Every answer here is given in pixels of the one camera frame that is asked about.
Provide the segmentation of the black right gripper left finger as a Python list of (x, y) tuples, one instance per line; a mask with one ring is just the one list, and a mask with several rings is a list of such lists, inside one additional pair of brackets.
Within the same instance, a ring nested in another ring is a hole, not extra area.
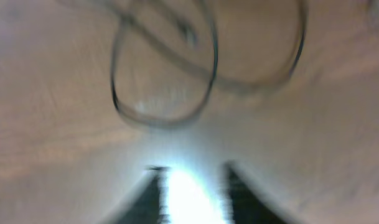
[(113, 212), (102, 223), (107, 224), (163, 224), (170, 223), (168, 212), (167, 172), (169, 167), (149, 166), (150, 180), (126, 208)]

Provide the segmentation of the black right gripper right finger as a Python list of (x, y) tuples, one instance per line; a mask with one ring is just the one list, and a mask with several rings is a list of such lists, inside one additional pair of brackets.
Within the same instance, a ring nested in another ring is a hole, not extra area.
[(296, 224), (290, 214), (267, 202), (263, 192), (252, 189), (245, 177), (235, 167), (235, 163), (227, 161), (223, 165), (225, 195), (230, 209), (228, 218), (234, 224)]

